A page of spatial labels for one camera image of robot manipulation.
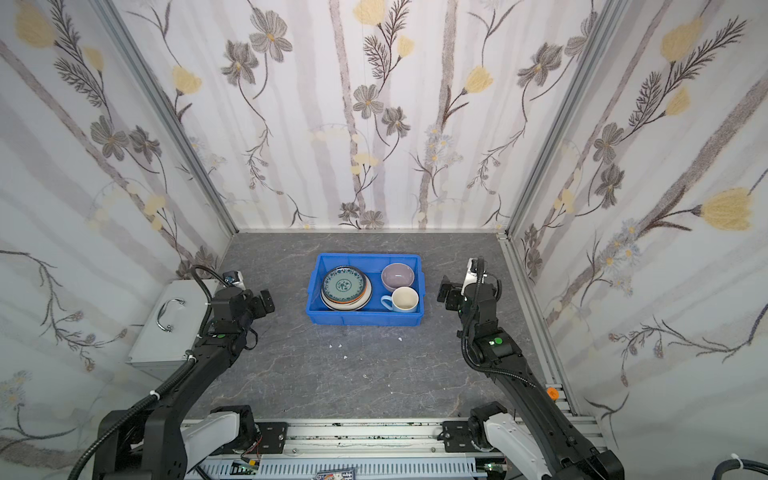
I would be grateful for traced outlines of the cream ceramic mug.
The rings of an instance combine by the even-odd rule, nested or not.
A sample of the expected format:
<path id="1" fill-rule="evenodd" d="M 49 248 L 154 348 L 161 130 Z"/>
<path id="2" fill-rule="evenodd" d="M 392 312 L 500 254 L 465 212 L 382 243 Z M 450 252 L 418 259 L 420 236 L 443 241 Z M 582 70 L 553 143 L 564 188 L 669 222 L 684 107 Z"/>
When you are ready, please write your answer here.
<path id="1" fill-rule="evenodd" d="M 382 306 L 396 313 L 412 313 L 419 306 L 420 297 L 416 290 L 411 287 L 399 287 L 390 295 L 382 296 L 380 299 Z"/>

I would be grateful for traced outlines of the lilac ceramic bowl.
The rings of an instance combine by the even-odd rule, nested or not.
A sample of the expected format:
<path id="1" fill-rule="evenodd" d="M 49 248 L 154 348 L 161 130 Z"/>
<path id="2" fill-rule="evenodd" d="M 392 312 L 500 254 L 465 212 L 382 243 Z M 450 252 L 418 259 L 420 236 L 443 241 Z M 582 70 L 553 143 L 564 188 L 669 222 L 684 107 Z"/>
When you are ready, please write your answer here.
<path id="1" fill-rule="evenodd" d="M 384 287 L 389 292 L 394 292 L 401 287 L 410 287 L 415 280 L 415 273 L 406 264 L 392 263 L 382 270 L 380 278 Z"/>

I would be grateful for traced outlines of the blue plastic bin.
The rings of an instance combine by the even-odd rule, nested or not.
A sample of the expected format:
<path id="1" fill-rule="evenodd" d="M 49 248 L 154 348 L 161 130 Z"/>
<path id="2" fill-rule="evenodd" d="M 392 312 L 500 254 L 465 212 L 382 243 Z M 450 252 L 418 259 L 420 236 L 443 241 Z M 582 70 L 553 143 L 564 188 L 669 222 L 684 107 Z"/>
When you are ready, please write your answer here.
<path id="1" fill-rule="evenodd" d="M 418 304 L 413 312 L 388 310 L 380 299 L 388 293 L 381 272 L 390 264 L 402 263 L 415 273 L 411 287 L 418 293 Z M 328 308 L 321 299 L 322 283 L 325 276 L 334 268 L 351 266 L 367 275 L 371 282 L 372 296 L 360 310 L 339 311 Z M 415 254 L 372 254 L 372 253 L 321 253 L 318 255 L 308 286 L 306 314 L 314 324 L 334 326 L 380 326 L 414 327 L 419 326 L 425 314 L 424 297 L 425 276 L 422 259 Z"/>

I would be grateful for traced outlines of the teal patterned plate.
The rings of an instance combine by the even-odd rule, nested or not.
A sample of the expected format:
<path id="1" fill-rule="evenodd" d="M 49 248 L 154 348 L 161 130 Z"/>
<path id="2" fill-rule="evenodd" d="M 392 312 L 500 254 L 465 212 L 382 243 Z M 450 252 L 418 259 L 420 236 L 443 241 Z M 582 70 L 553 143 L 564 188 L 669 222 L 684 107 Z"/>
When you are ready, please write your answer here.
<path id="1" fill-rule="evenodd" d="M 351 266 L 339 266 L 325 275 L 322 294 L 332 303 L 353 303 L 363 295 L 366 285 L 366 277 L 360 270 Z"/>

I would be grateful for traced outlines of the orange plate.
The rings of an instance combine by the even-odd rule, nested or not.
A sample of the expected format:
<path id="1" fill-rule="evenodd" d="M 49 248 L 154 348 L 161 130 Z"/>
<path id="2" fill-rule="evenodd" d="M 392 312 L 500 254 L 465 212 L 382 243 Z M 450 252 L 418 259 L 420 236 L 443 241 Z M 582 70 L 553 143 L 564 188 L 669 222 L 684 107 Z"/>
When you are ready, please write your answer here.
<path id="1" fill-rule="evenodd" d="M 372 290 L 368 289 L 358 300 L 348 304 L 334 303 L 334 302 L 331 302 L 330 300 L 327 300 L 325 297 L 322 297 L 322 299 L 325 305 L 331 310 L 354 311 L 354 310 L 363 308 L 369 302 L 371 296 L 372 296 Z"/>

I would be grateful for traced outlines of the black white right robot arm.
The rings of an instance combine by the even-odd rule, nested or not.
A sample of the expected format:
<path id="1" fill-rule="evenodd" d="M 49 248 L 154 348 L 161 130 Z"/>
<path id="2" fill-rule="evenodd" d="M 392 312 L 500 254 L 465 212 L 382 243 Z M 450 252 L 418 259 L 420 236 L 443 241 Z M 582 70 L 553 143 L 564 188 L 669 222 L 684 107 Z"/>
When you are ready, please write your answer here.
<path id="1" fill-rule="evenodd" d="M 623 479 L 621 461 L 599 450 L 566 418 L 537 381 L 522 350 L 498 323 L 498 282 L 467 285 L 443 278 L 437 301 L 459 315 L 460 352 L 474 371 L 506 395 L 512 412 L 495 403 L 471 412 L 473 441 L 496 449 L 526 479 Z"/>

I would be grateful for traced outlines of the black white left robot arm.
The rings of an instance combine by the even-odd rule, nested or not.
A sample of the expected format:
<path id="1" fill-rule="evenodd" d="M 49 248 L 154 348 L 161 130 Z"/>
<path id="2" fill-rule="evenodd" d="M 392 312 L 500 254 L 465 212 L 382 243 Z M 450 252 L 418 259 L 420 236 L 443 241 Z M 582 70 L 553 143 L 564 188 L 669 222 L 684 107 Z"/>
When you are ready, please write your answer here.
<path id="1" fill-rule="evenodd" d="M 186 452 L 182 421 L 205 390 L 247 350 L 255 320 L 275 311 L 272 295 L 226 287 L 208 300 L 190 356 L 159 387 L 101 422 L 94 479 L 182 479 L 195 462 Z"/>

